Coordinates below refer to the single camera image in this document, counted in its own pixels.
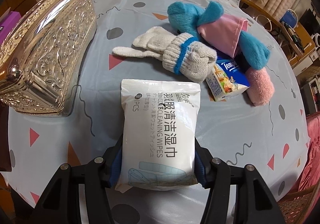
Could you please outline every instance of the metal screw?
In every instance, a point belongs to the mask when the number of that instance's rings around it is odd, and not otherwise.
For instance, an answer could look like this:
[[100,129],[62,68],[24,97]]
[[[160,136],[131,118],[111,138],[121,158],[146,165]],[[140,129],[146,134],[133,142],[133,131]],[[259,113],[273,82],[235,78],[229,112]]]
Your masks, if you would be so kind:
[[248,164],[246,168],[248,171],[254,171],[255,169],[255,167],[252,164]]
[[220,164],[221,160],[219,158],[215,157],[215,158],[212,159],[212,162],[215,163],[215,164]]
[[94,160],[95,163],[102,163],[103,162],[103,158],[102,157],[97,157],[95,160]]
[[69,165],[67,164],[67,163],[64,163],[64,164],[62,164],[61,166],[60,166],[60,169],[61,170],[66,170],[66,169],[68,169],[69,168]]

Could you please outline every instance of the wet wipes package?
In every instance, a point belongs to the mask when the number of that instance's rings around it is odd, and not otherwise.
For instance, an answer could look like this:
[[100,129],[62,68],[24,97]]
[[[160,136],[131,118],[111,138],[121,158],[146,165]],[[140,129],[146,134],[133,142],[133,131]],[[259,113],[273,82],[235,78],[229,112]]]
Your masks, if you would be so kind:
[[196,184],[195,129],[200,85],[124,79],[124,132],[116,190],[172,190]]
[[217,51],[217,56],[212,72],[205,79],[214,100],[221,101],[247,90],[249,82],[236,61],[220,51]]

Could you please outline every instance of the black clamp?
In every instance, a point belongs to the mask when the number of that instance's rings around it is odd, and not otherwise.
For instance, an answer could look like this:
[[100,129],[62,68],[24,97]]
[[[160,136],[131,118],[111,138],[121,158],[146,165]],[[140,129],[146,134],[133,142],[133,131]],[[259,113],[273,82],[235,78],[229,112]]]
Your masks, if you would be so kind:
[[[80,224],[79,184],[85,184],[90,224],[114,224],[105,188],[117,182],[122,160],[122,137],[86,165],[62,164],[44,192],[30,223]],[[195,175],[205,189],[210,188],[200,224],[225,224],[230,185],[237,185],[234,224],[285,224],[281,211],[256,168],[229,166],[213,158],[195,140]]]

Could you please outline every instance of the red cloth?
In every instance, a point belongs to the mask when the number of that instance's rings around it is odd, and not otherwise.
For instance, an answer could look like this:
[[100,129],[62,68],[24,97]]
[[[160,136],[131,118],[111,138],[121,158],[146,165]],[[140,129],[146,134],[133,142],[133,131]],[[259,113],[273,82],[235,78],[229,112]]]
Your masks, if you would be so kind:
[[317,184],[320,178],[320,112],[307,117],[309,143],[308,160],[301,174],[299,191]]

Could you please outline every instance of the pink fuzzy fabric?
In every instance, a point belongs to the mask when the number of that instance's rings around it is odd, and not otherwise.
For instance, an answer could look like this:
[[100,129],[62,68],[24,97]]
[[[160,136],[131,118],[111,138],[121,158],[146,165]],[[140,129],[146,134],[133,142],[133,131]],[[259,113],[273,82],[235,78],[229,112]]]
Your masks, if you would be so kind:
[[237,54],[240,32],[247,29],[247,19],[224,14],[214,22],[200,25],[198,33],[212,46],[234,58]]
[[266,68],[261,70],[249,68],[245,76],[250,84],[250,87],[247,89],[247,94],[251,102],[255,106],[267,104],[273,96],[275,88]]

